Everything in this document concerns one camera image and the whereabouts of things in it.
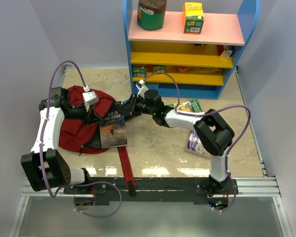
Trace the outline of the green treehouse book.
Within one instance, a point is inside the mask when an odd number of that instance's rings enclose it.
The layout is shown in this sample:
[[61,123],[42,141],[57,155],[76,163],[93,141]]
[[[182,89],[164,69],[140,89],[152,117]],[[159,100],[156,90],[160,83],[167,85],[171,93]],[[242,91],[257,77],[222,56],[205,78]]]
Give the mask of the green treehouse book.
[[177,110],[191,113],[203,112],[200,103],[197,99],[183,100],[180,101]]

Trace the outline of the orange green box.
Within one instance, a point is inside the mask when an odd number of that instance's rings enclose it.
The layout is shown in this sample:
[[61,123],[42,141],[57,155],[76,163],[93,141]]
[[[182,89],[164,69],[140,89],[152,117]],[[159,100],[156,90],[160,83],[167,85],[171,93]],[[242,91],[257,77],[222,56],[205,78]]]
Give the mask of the orange green box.
[[202,3],[185,2],[183,13],[184,34],[200,34],[204,24]]

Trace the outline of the small green box right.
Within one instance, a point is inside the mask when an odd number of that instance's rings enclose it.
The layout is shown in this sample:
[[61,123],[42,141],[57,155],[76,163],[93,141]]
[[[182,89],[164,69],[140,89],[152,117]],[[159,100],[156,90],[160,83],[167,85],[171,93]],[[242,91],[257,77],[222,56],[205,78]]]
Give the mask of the small green box right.
[[166,73],[166,65],[153,65],[152,66],[152,73]]

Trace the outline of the blue pencil case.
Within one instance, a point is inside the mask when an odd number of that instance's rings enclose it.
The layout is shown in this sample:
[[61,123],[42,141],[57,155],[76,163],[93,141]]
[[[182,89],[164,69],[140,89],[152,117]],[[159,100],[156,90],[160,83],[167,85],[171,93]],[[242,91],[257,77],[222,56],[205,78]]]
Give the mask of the blue pencil case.
[[118,102],[115,102],[114,104],[115,110],[119,114],[123,115],[125,121],[129,121],[132,118],[132,115],[130,112],[130,106],[128,104],[129,104],[128,101],[124,101],[124,102],[118,101]]

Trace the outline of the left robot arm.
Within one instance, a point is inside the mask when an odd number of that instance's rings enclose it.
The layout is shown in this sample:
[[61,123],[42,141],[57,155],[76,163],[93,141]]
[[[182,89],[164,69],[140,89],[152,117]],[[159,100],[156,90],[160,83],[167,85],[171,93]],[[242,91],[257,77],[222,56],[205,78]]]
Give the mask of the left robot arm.
[[29,154],[21,157],[21,165],[32,189],[36,192],[75,186],[82,194],[92,189],[84,168],[71,169],[58,151],[62,123],[65,119],[85,120],[100,99],[95,91],[84,87],[82,105],[69,104],[67,89],[50,89],[48,98],[39,104],[40,124],[36,141]]

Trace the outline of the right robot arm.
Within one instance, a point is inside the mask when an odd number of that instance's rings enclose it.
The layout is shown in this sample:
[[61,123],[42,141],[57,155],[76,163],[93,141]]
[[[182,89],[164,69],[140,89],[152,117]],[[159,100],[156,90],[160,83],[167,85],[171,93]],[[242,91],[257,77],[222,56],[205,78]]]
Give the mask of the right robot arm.
[[117,110],[130,116],[151,115],[159,126],[195,131],[211,157],[211,191],[221,194],[227,189],[227,150],[231,147],[235,134],[218,111],[213,109],[206,113],[180,111],[175,107],[165,105],[155,89],[132,94],[129,100],[118,105]]

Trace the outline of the purple treehouse book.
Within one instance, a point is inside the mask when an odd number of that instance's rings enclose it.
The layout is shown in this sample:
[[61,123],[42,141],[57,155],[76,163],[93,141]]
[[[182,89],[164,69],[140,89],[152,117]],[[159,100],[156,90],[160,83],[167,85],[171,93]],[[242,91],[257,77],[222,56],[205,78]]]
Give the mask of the purple treehouse book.
[[208,158],[210,156],[210,154],[203,147],[195,131],[190,132],[185,150],[201,158]]

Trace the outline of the small green box left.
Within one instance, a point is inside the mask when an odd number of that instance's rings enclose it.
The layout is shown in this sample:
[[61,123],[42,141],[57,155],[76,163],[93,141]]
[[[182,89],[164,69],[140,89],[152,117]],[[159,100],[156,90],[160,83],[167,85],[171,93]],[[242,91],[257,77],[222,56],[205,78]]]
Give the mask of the small green box left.
[[145,78],[147,76],[146,65],[132,66],[132,77]]

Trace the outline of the small green box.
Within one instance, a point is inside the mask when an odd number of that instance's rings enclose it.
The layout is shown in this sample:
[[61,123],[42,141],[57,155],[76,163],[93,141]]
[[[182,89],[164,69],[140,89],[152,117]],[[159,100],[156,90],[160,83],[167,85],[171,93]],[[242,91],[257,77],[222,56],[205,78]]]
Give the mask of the small green box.
[[152,73],[166,73],[166,65],[153,65],[152,66]]
[[145,78],[147,76],[146,65],[132,66],[132,77]]

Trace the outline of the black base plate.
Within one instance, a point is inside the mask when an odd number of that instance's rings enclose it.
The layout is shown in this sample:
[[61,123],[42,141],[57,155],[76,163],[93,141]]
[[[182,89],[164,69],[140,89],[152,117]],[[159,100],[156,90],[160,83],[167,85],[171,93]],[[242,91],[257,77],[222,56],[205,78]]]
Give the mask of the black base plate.
[[193,204],[209,204],[211,207],[227,205],[227,201],[219,204],[221,197],[239,194],[236,180],[227,178],[222,184],[209,177],[167,177],[167,178],[135,178],[136,186],[129,190],[123,177],[91,177],[91,187],[64,188],[64,194],[77,197],[91,197],[95,205],[109,205],[111,202],[192,202]]

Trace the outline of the orange snack packet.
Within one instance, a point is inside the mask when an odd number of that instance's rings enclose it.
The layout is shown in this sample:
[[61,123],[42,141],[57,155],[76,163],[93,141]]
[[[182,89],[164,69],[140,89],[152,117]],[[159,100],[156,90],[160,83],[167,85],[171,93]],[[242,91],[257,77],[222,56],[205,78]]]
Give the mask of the orange snack packet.
[[185,73],[187,72],[189,69],[192,68],[192,66],[176,66],[177,70],[180,72],[180,73]]

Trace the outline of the dark tale of two cities book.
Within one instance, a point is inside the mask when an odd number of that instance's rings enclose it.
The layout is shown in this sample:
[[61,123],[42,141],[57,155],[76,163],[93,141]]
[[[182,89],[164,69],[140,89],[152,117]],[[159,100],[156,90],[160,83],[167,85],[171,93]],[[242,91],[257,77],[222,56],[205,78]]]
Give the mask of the dark tale of two cities book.
[[111,109],[100,124],[102,148],[123,147],[128,145],[127,131],[123,114]]

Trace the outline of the green brown canister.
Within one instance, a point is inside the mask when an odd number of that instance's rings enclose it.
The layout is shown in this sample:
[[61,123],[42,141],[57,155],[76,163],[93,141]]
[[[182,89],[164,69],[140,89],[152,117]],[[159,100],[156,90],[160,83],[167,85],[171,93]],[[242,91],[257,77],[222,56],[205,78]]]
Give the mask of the green brown canister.
[[144,30],[155,31],[163,27],[167,0],[140,0],[137,22]]

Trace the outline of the red white small box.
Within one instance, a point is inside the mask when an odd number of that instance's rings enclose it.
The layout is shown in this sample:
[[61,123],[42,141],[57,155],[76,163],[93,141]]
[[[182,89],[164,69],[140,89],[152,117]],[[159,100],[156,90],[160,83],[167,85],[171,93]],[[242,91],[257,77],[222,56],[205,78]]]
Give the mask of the red white small box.
[[221,58],[229,58],[233,54],[233,50],[223,49],[220,53],[219,57]]

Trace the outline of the red backpack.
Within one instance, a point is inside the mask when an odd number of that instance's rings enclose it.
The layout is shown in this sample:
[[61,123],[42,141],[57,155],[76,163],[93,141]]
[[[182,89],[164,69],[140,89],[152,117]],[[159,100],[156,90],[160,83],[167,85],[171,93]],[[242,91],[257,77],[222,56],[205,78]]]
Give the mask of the red backpack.
[[[112,108],[115,99],[98,90],[93,90],[99,96],[99,102],[95,104],[95,112],[104,116]],[[65,150],[84,154],[100,154],[108,150],[100,142],[100,124],[84,125],[81,119],[65,118],[62,123],[59,146]],[[118,148],[119,158],[123,170],[126,189],[131,197],[136,196],[136,183],[133,177],[129,156],[125,146]]]

